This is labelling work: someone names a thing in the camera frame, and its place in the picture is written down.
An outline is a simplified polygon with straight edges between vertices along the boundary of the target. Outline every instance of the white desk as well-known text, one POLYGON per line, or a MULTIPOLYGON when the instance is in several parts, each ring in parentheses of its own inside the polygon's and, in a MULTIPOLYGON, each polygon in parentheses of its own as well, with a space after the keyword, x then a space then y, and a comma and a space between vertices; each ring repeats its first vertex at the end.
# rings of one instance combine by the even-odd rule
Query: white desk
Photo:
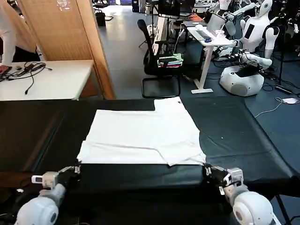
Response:
MULTIPOLYGON (((78 99, 90 76, 93 60, 44 62, 52 71, 45 68, 36 74, 27 95, 25 90, 32 83, 31 77, 0 82, 0 101, 78 99)), ((16 71, 16 66, 23 68, 24 62, 13 63, 10 74, 16 71)))
POLYGON ((210 60, 211 60, 211 55, 212 55, 213 48, 215 46, 232 44, 233 41, 232 40, 228 40, 225 37, 222 37, 222 38, 218 38, 218 39, 213 39, 212 38, 211 42, 206 43, 204 41, 204 38, 197 32, 197 28, 196 27, 188 27, 187 30, 204 47, 207 47, 207 51, 206 51, 206 54, 205 54, 205 61, 204 61, 203 69, 202 69, 201 78, 200 78, 200 80, 198 80, 198 79, 194 80, 194 83, 195 83, 195 85, 197 86, 198 89, 192 90, 192 94, 212 93, 213 90, 211 88, 204 89, 204 83, 205 83, 205 79, 206 79, 206 75, 207 75, 208 69, 210 67, 210 60))

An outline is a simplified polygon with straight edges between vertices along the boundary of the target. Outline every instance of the wooden partition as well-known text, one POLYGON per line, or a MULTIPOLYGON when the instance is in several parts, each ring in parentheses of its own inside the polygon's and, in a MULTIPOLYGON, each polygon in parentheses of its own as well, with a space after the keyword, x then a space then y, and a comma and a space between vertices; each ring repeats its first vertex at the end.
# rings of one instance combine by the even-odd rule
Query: wooden partition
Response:
MULTIPOLYGON (((115 99, 90 0, 17 0, 47 60, 94 60, 104 97, 115 99)), ((87 82, 84 95, 96 93, 87 82)))

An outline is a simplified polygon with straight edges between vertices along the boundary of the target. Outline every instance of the office chair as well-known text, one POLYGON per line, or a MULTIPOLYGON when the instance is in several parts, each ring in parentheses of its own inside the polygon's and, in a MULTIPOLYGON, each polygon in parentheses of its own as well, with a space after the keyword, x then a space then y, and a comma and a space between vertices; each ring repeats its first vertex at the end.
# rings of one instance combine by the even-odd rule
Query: office chair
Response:
POLYGON ((159 57, 165 57, 165 56, 172 56, 172 54, 159 54, 160 50, 163 45, 166 45, 166 41, 156 41, 155 43, 158 44, 158 52, 156 55, 154 55, 154 52, 152 50, 152 40, 150 38, 149 32, 147 30, 147 25, 144 20, 138 20, 137 26, 139 29, 144 33, 144 36, 146 38, 146 43, 148 45, 148 50, 144 56, 144 71, 148 75, 155 75, 157 77, 153 78, 144 78, 142 80, 142 96, 144 98, 171 98, 176 97, 180 95, 180 75, 182 75, 183 69, 181 67, 176 68, 169 68, 169 67, 158 67, 158 59, 159 57), (177 84, 178 84, 178 93, 175 95, 168 95, 168 96, 146 96, 144 93, 144 84, 147 81, 159 81, 159 80, 171 80, 173 78, 176 78, 177 84))

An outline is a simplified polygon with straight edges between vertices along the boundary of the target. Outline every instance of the shirt sleeve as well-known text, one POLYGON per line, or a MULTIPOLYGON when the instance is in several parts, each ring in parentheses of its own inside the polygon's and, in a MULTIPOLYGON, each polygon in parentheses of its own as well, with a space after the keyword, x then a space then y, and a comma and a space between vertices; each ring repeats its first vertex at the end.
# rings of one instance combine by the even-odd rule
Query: shirt sleeve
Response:
POLYGON ((2 65, 11 66, 15 55, 16 36, 2 6, 0 6, 0 37, 3 40, 2 65))

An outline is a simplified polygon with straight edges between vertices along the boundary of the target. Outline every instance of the floor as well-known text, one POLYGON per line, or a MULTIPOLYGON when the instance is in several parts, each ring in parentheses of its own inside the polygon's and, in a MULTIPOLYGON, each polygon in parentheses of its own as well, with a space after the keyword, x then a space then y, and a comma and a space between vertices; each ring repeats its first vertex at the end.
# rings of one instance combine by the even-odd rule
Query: floor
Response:
MULTIPOLYGON (((144 19, 147 24, 151 23, 151 16, 133 13, 128 6, 109 6, 103 9, 106 14, 111 14, 114 18, 106 22, 106 27, 100 27, 100 34, 104 46, 107 62, 110 69, 111 79, 118 99, 142 98, 141 80, 149 77, 143 71, 143 57, 147 50, 146 44, 138 48, 144 41, 142 32, 138 29, 136 22, 144 19)), ((179 52, 185 52, 185 58, 197 62, 199 60, 201 45, 191 42, 184 49, 179 46, 179 52)), ((274 65, 279 67, 279 62, 274 60, 274 65)), ((221 71, 212 64, 209 73, 221 71)), ((181 80, 182 97, 203 97, 203 96, 228 96, 219 84, 219 75, 210 74, 205 87, 212 88, 214 93, 192 95, 191 90, 195 88, 192 82, 181 80)), ((300 62, 285 63, 283 78, 300 86, 300 62)), ((245 103, 253 115, 273 109, 278 102, 275 97, 290 98, 290 96, 278 92, 266 92, 261 90, 256 96, 245 98, 245 103)), ((263 114, 257 121, 263 127, 270 139, 276 145, 285 160, 296 170, 300 171, 300 104, 281 105, 277 110, 263 114)), ((289 217, 300 214, 300 199, 282 196, 287 208, 289 217)), ((284 224, 282 213, 279 210, 276 200, 272 200, 274 212, 279 220, 284 224)), ((293 225, 299 224, 300 219, 295 219, 293 225)))

